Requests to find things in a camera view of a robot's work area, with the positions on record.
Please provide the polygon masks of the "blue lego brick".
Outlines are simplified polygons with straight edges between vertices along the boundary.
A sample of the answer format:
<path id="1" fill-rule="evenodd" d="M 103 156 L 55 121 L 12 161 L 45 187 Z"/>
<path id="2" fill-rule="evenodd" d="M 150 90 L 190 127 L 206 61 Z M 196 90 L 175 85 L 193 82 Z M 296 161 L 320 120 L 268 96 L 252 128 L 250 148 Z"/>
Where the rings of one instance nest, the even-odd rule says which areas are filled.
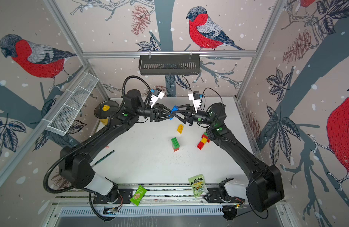
<path id="1" fill-rule="evenodd" d="M 170 120 L 172 120 L 172 119 L 175 117 L 174 112 L 175 112 L 175 111 L 178 111 L 178 110 L 179 110 L 178 106 L 174 106 L 174 107 L 172 108 L 171 114 L 170 114 Z"/>

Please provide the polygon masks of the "yellow curved lego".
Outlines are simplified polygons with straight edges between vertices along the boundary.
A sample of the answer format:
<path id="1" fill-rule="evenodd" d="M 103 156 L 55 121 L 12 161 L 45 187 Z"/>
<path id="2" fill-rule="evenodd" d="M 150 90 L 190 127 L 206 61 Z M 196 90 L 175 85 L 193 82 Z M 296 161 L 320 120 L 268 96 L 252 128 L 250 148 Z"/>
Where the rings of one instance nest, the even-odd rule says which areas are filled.
<path id="1" fill-rule="evenodd" d="M 184 125 L 180 124 L 177 128 L 177 131 L 182 134 L 183 133 L 183 129 L 184 129 Z"/>

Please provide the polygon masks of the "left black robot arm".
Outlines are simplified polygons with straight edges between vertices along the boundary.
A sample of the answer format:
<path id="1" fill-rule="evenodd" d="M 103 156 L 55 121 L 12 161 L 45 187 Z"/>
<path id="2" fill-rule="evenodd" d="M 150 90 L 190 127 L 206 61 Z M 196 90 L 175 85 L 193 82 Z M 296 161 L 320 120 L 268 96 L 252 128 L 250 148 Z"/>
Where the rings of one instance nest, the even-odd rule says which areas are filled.
<path id="1" fill-rule="evenodd" d="M 114 102 L 105 113 L 108 115 L 107 125 L 80 145 L 70 148 L 64 147 L 60 158 L 48 169 L 43 179 L 43 188 L 51 194 L 59 194 L 71 189 L 82 189 L 89 193 L 104 196 L 108 202 L 115 202 L 118 198 L 118 186 L 114 182 L 97 174 L 91 162 L 114 139 L 131 129 L 139 120 L 145 117 L 158 122 L 170 118 L 170 110 L 158 104 L 157 100 L 164 97 L 160 89 L 149 92 L 143 100 L 139 90 L 133 89 L 123 95 L 121 104 Z M 59 168 L 59 174 L 71 186 L 55 190 L 49 186 L 51 173 Z"/>

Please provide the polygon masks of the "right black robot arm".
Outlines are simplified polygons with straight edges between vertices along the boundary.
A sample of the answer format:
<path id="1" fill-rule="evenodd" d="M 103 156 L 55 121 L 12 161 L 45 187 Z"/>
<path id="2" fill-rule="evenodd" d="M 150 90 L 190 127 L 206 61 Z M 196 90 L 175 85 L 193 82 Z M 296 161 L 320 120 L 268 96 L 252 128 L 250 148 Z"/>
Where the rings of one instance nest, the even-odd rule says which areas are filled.
<path id="1" fill-rule="evenodd" d="M 247 176 L 249 183 L 246 196 L 249 204 L 259 212 L 285 197 L 280 170 L 275 166 L 268 166 L 248 151 L 226 126 L 225 105 L 215 103 L 205 111 L 195 111 L 191 105 L 182 105 L 185 110 L 173 111 L 170 116 L 176 117 L 184 124 L 193 124 L 195 120 L 202 120 L 207 124 L 206 133 L 209 139 L 218 147 L 226 151 Z"/>

